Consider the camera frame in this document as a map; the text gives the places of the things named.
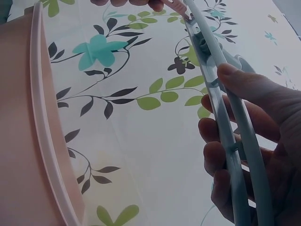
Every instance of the floral tablecloth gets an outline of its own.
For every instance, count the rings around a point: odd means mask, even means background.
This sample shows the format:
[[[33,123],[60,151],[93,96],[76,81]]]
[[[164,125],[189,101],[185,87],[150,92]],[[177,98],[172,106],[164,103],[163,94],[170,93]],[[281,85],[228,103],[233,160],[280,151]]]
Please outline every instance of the floral tablecloth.
[[[155,13],[130,4],[41,1],[89,225],[231,225],[210,200],[197,124],[212,115],[200,105],[204,78],[181,17],[167,7]],[[12,11],[25,2],[15,1]],[[231,54],[282,85],[300,86],[300,40],[271,0],[196,2]]]

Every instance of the blue plastic part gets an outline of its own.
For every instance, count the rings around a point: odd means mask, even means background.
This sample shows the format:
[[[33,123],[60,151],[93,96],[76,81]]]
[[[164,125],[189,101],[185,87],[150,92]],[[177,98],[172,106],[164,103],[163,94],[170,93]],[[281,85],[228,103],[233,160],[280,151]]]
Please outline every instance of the blue plastic part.
[[[235,225],[251,225],[250,207],[248,205],[246,186],[241,168],[242,159],[248,161],[259,226],[274,226],[268,178],[246,106],[240,98],[224,88],[214,73],[214,68],[222,63],[230,63],[245,72],[254,72],[254,70],[241,56],[233,57],[222,48],[193,0],[184,0],[184,3],[193,14],[192,20],[189,22],[185,21],[185,24],[200,62],[214,116],[218,124],[221,143],[226,151],[227,169],[231,176]],[[201,33],[196,32],[195,24],[198,25]],[[235,142],[221,90],[227,93],[230,100],[230,105],[240,131],[241,143]]]

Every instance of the dark purple flower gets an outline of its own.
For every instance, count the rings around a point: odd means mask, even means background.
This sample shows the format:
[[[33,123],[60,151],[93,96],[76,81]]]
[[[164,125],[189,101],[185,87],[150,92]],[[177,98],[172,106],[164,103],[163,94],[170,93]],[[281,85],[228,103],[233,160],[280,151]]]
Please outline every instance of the dark purple flower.
[[[191,64],[190,61],[184,61],[179,57],[176,57],[174,59],[174,64],[170,65],[167,70],[171,71],[173,69],[177,69],[178,74],[184,74],[186,69],[194,69],[194,68],[195,66]]]

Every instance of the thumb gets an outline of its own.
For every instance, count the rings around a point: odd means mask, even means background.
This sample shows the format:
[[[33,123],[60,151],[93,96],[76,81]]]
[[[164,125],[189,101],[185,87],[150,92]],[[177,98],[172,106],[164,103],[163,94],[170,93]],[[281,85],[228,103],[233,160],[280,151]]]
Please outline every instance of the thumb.
[[[301,92],[280,86],[268,78],[245,73],[229,64],[218,67],[222,84],[238,97],[261,107],[280,127],[295,115],[301,114]]]

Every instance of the hand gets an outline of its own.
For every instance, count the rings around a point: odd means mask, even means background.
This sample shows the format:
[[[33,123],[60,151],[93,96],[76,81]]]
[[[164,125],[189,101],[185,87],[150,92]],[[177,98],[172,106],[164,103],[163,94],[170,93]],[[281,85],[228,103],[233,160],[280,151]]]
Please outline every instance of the hand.
[[[275,225],[296,226],[301,222],[301,92],[275,84],[266,77],[238,71],[223,64],[217,71],[226,88],[245,99],[257,134],[277,143],[274,151],[261,148],[272,194]],[[227,97],[223,97],[231,121],[235,121]],[[209,96],[202,105],[212,112]],[[216,121],[201,119],[199,131],[207,142],[205,169],[214,177],[211,199],[222,215],[234,222],[230,196],[230,175],[224,169],[225,151],[219,139]],[[244,170],[248,198],[254,201],[250,173]],[[250,207],[253,225],[257,215]]]
[[[98,6],[104,6],[109,0],[91,0],[92,3]],[[115,7],[120,7],[126,4],[127,0],[111,0],[111,4]],[[144,6],[148,4],[154,11],[161,12],[163,3],[160,0],[129,0],[132,5]]]

